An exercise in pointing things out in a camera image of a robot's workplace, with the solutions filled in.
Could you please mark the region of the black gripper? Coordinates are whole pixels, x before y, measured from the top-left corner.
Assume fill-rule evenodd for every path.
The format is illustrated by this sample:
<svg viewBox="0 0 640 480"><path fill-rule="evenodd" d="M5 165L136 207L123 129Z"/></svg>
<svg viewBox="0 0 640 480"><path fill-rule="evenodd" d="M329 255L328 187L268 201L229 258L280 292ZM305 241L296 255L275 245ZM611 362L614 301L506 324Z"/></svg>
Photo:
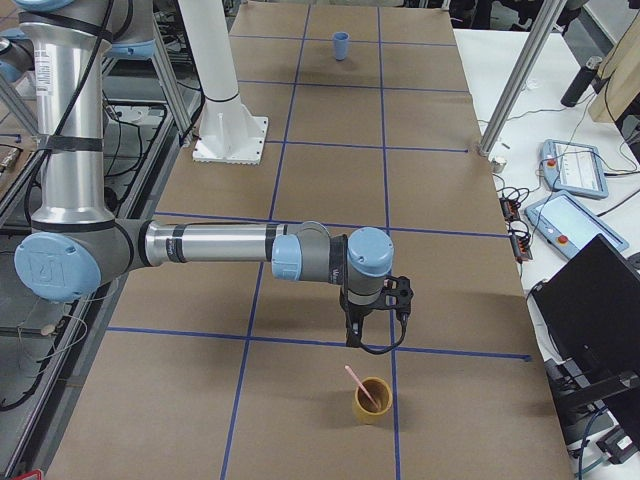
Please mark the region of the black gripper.
<svg viewBox="0 0 640 480"><path fill-rule="evenodd" d="M381 310L382 293L378 293L368 303L360 305L351 302L344 290L340 290L339 303L345 314L346 340L345 345L350 348L360 348L364 319L374 310Z"/></svg>

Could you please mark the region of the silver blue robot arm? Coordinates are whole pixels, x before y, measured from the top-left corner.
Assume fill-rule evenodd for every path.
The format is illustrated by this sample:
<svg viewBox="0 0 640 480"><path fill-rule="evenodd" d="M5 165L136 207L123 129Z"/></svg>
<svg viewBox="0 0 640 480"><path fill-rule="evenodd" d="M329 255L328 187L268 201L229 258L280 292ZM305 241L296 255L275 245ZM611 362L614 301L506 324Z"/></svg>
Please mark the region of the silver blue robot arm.
<svg viewBox="0 0 640 480"><path fill-rule="evenodd" d="M375 310L406 323L412 292L391 275L394 246L365 227L332 236L320 223L179 224L120 220L104 200L102 59L149 59L156 50L148 1L23 1L20 26L34 47L41 204L14 265L36 295L74 301L132 270L166 262L258 261L274 277L340 287L346 343L362 343Z"/></svg>

